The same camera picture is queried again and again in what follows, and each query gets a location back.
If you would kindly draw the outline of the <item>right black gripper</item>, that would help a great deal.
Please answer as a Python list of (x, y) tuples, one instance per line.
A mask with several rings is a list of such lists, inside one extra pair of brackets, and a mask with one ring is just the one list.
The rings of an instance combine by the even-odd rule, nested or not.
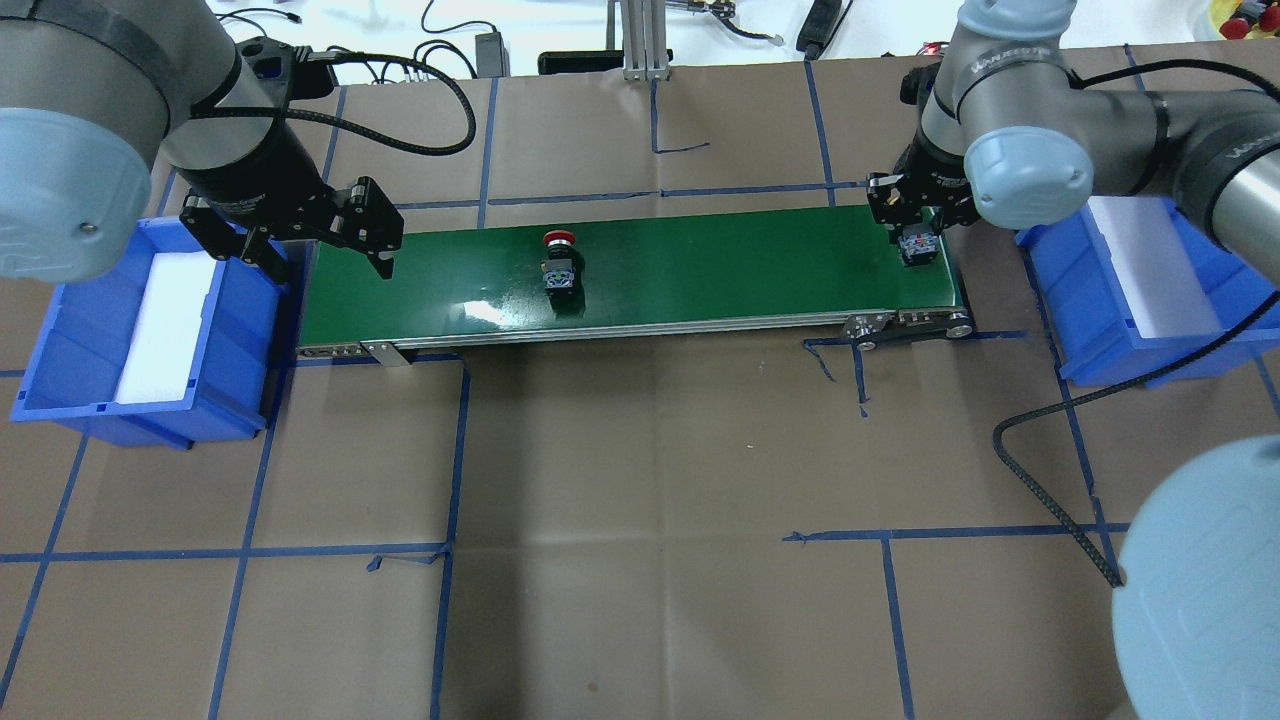
[(876, 222), (893, 228), (923, 223), (927, 213), (938, 231), (980, 219), (963, 156), (928, 140), (911, 141), (892, 170), (872, 172), (867, 197)]

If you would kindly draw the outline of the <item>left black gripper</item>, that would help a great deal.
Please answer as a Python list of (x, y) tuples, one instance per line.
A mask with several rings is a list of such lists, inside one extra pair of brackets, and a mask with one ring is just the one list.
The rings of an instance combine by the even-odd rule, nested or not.
[(381, 186), (360, 176), (326, 183), (303, 151), (271, 150), (227, 167), (180, 168), (189, 184), (180, 222), (216, 260), (246, 259), (271, 283), (287, 286), (289, 263), (273, 245), (315, 240), (365, 256), (384, 281), (394, 274), (404, 219)]

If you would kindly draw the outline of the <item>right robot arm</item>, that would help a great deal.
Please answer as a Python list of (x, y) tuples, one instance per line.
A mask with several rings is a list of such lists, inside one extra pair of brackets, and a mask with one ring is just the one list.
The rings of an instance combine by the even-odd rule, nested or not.
[[(987, 220), (1048, 225), (1094, 195), (1171, 199), (1220, 249), (1277, 279), (1277, 87), (1221, 61), (1185, 67), (1248, 90), (1107, 91), (1166, 61), (1083, 78), (1059, 45), (1073, 1), (966, 1), (942, 60), (902, 82), (918, 110), (891, 173), (868, 178), (874, 218), (893, 241)], [(1183, 464), (1144, 501), (1121, 553), (1085, 530), (1007, 451), (1005, 433), (1157, 380), (1224, 348), (1272, 307), (1263, 302), (1194, 352), (1078, 398), (998, 423), (1000, 461), (1039, 500), (1111, 585), (1114, 652), (1126, 702), (1116, 719), (1277, 716), (1276, 436), (1239, 439)]]

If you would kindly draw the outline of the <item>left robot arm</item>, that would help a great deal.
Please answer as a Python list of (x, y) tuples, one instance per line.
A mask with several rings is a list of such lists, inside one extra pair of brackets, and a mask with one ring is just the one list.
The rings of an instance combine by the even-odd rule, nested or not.
[(91, 281), (125, 255), (163, 160), (180, 224), (216, 261), (289, 278), (278, 241), (319, 241), (390, 278), (403, 219), (374, 179), (339, 190), (293, 122), (337, 87), (334, 56), (237, 41), (201, 1), (3, 4), (3, 275)]

